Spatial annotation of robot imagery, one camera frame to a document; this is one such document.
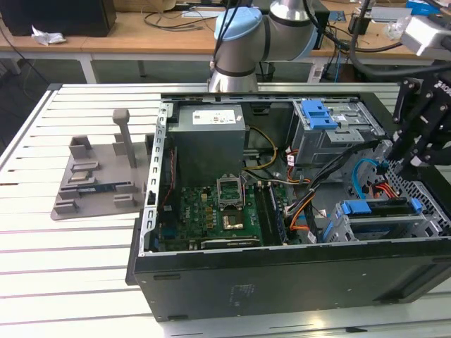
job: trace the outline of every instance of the open computer tower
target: open computer tower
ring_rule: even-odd
[[[162,96],[129,263],[155,318],[407,303],[446,280],[450,185],[398,175],[395,130],[374,94]]]

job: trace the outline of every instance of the metal table surface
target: metal table surface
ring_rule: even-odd
[[[92,144],[119,132],[114,108],[130,109],[134,142],[154,131],[162,93],[204,84],[68,84],[48,90],[0,157],[0,337],[444,337],[451,281],[412,304],[158,324],[139,287],[124,282],[137,214],[54,222],[50,212],[70,139]],[[392,110],[396,84],[262,84],[276,92],[375,92]]]

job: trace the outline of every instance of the wooden desk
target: wooden desk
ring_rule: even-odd
[[[150,18],[157,21],[157,15]],[[199,20],[190,18],[163,19],[160,25],[179,25]],[[143,54],[207,54],[212,55],[215,39],[213,32],[216,19],[196,23],[202,30],[168,32],[148,26],[141,13],[117,13],[116,24],[108,37],[88,37],[82,50],[89,53],[143,53]]]
[[[351,13],[355,4],[337,4],[325,1],[324,4],[332,11]],[[160,25],[177,25],[197,20],[196,18],[163,19]],[[97,83],[97,77],[92,67],[93,60],[136,60],[139,61],[140,74],[144,75],[141,61],[209,61],[214,50],[213,32],[215,19],[197,23],[202,30],[191,32],[168,32],[150,27],[143,22],[140,13],[117,13],[116,24],[108,37],[68,37],[65,44],[42,46],[31,37],[12,37],[11,42],[26,58],[75,59],[81,63],[87,83]],[[335,23],[347,30],[348,23]],[[384,34],[385,24],[370,23],[368,32],[359,39],[359,46],[380,47],[392,44]],[[350,39],[344,32],[338,32],[341,39]],[[312,63],[309,82],[318,82],[318,74],[328,59],[333,55],[334,46],[329,39],[323,40],[323,46],[318,51],[312,51],[310,57],[302,60]],[[0,37],[0,58],[17,58],[17,54],[7,42]],[[431,60],[416,57],[405,47],[372,54],[360,54],[365,64],[386,65],[427,65]]]

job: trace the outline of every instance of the green circuit board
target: green circuit board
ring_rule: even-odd
[[[285,189],[276,187],[276,198],[282,210]],[[223,186],[223,199],[236,199],[236,186]],[[218,203],[218,190],[215,186],[184,187],[180,195],[180,212],[175,227],[163,228],[161,243],[165,251],[184,251],[192,249],[190,242],[209,239],[262,239],[261,228],[256,210],[254,189],[245,187],[242,210],[222,211]],[[233,219],[240,228],[227,228]]]

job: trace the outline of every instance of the desk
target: desk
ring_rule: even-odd
[[[339,86],[343,93],[374,92],[390,111],[399,90],[390,83]],[[337,88],[260,87],[325,94]],[[352,338],[444,337],[451,332],[451,281],[411,304],[159,325],[139,287],[124,282],[137,213],[51,220],[72,136],[87,134],[92,144],[111,143],[119,132],[111,120],[113,110],[129,108],[132,140],[141,142],[154,131],[160,94],[205,91],[205,84],[70,84],[44,94],[0,157],[0,337],[342,337],[344,327],[369,330],[352,333]]]
[[[342,10],[351,13],[355,4],[337,4],[325,1],[330,10]],[[187,18],[172,20],[163,19],[162,25],[186,23]],[[207,24],[214,28],[214,19]],[[337,27],[347,29],[347,23],[336,23]],[[361,37],[361,47],[379,47],[392,44],[383,33],[384,24],[371,23],[366,35]],[[209,61],[214,50],[213,32],[206,27],[194,32],[167,32],[145,25],[140,13],[117,13],[116,24],[108,37],[68,37],[68,42],[52,46],[42,46],[31,37],[12,37],[9,39],[26,58],[72,59],[81,63],[87,83],[97,83],[97,77],[92,67],[93,60],[136,60],[136,61]],[[339,38],[346,37],[339,32]],[[327,64],[333,54],[333,44],[324,39],[323,46],[318,51],[312,51],[311,56],[302,60],[312,63],[309,82],[318,82],[322,67]],[[386,65],[428,65],[431,60],[417,58],[405,47],[377,54],[360,54],[363,63]],[[0,37],[0,58],[17,58],[18,55]]]

